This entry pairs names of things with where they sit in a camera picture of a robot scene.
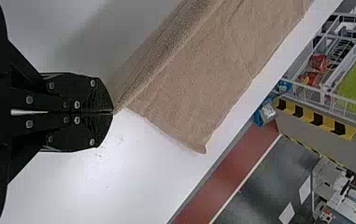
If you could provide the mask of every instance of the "metal frame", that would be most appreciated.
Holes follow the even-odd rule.
[[[343,26],[352,27],[352,30],[347,28],[343,30]],[[356,13],[334,13],[325,22],[281,79],[292,84],[292,89],[284,95],[285,97],[356,124],[356,112],[348,110],[348,104],[356,105],[356,100],[337,93],[337,87],[356,62],[356,30],[353,27],[356,27]],[[332,53],[336,52],[337,61],[332,62],[333,66],[323,72],[318,88],[298,82],[299,75],[311,71],[308,60],[319,51],[326,54],[330,60],[333,59]]]

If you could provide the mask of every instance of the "blue object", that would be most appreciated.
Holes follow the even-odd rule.
[[[292,84],[286,81],[279,81],[276,87],[274,88],[275,91],[278,93],[273,93],[271,92],[268,94],[267,97],[263,100],[263,102],[260,104],[260,106],[256,109],[256,111],[253,114],[253,122],[257,124],[259,127],[264,126],[264,121],[262,119],[262,116],[260,115],[260,110],[263,108],[264,105],[267,105],[269,103],[272,104],[273,100],[284,93],[286,93],[288,90],[292,88]]]

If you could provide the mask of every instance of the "machine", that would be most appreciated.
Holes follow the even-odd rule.
[[[8,41],[0,7],[0,216],[8,183],[37,152],[99,147],[112,119],[102,81],[38,73]]]

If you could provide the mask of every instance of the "gray floor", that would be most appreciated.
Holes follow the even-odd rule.
[[[302,204],[299,189],[318,160],[316,153],[281,137],[215,223],[280,223],[289,203],[296,214],[290,223],[312,223],[312,199]]]

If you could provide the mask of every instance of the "white line on floor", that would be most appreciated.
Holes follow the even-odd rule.
[[[278,142],[279,138],[282,135],[280,134],[274,142],[271,144],[271,146],[265,151],[265,153],[262,155],[262,157],[256,162],[256,164],[253,166],[253,168],[250,170],[249,174],[245,176],[245,178],[242,180],[242,182],[239,184],[238,188],[235,189],[233,194],[228,198],[227,202],[221,207],[221,209],[218,211],[218,213],[212,218],[212,220],[209,222],[209,224],[212,224],[213,222],[216,221],[216,218],[221,214],[221,212],[224,210],[224,208],[227,206],[227,204],[234,198],[234,196],[238,193],[238,191],[244,186],[244,184],[247,182],[247,180],[250,178],[250,176],[253,174],[253,172],[256,170],[256,168],[262,163],[264,158],[268,155],[268,153],[271,151],[271,149],[274,147],[274,145]]]
[[[294,217],[294,210],[292,203],[289,203],[288,206],[283,210],[283,212],[279,216],[279,221],[283,224],[288,224],[292,218]]]
[[[308,195],[311,193],[311,175],[306,179],[303,186],[299,189],[300,203],[303,204]]]

